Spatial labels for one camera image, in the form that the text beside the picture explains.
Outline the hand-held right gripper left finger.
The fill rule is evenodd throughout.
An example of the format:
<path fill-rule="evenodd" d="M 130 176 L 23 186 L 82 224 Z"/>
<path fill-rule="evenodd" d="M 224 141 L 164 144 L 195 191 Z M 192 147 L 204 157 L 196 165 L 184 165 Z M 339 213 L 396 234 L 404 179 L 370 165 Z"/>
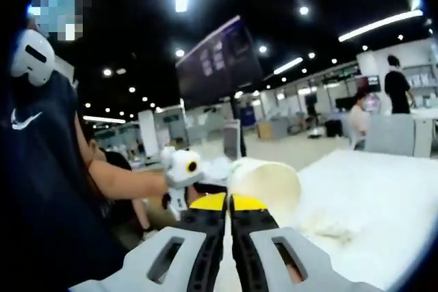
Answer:
<path fill-rule="evenodd" d="M 127 253 L 123 266 L 102 280 L 71 291 L 213 291 L 222 260 L 227 195 L 209 194 Z"/>

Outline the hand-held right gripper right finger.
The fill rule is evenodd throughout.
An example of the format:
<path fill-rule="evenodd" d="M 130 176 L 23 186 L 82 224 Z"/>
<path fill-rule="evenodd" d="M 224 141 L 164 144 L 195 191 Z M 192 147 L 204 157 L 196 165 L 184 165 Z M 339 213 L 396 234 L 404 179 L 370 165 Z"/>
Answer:
<path fill-rule="evenodd" d="M 337 273 L 330 256 L 293 228 L 280 228 L 267 206 L 231 194 L 232 253 L 243 291 L 379 291 Z"/>

